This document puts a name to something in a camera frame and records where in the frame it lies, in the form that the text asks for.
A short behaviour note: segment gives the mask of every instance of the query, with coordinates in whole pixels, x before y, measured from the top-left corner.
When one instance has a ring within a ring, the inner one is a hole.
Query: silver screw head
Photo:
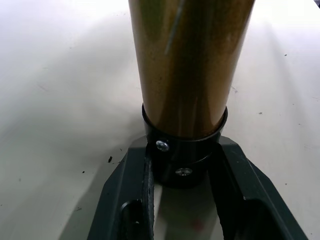
[[[179,168],[177,171],[175,171],[175,174],[179,175],[179,176],[188,176],[190,174],[192,174],[192,169],[190,168]]]
[[[159,149],[162,152],[168,152],[169,151],[169,144],[165,141],[158,140],[155,142],[156,148]]]

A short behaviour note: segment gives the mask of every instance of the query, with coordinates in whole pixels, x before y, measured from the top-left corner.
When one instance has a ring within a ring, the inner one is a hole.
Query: white surface
[[[257,0],[223,132],[310,240],[320,239],[319,39],[312,0]],[[3,0],[0,56],[0,239],[84,240],[117,165],[109,157],[144,133],[128,3]]]

